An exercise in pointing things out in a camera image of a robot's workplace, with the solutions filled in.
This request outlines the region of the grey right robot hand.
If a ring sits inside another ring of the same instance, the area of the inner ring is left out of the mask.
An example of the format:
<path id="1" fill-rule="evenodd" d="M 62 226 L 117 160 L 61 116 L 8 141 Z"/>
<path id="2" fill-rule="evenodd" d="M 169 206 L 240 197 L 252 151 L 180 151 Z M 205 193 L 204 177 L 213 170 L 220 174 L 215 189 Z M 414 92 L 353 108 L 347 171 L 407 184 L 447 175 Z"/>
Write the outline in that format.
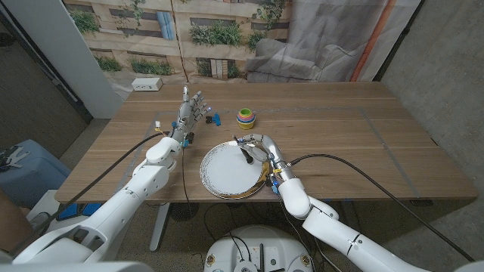
<path id="1" fill-rule="evenodd" d="M 289 164 L 285 162 L 278 145 L 268 135 L 248 134 L 242 138 L 234 139 L 239 148 L 249 157 L 260 162 L 269 161 L 273 169 L 280 170 L 283 181 L 289 181 L 296 177 Z"/>

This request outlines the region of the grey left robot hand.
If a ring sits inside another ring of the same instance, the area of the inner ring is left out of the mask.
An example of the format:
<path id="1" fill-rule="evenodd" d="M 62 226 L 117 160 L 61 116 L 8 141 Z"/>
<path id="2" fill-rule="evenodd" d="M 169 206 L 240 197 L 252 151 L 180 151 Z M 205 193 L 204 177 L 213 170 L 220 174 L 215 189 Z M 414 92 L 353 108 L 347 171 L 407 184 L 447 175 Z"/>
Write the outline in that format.
<path id="1" fill-rule="evenodd" d="M 178 117 L 172 130 L 171 138 L 179 143 L 183 143 L 186 136 L 195 129 L 196 124 L 211 109 L 211 107 L 207 106 L 207 102 L 204 101 L 202 91 L 198 91 L 194 96 L 191 96 L 188 86 L 185 85 L 183 87 L 182 103 L 178 110 Z"/>

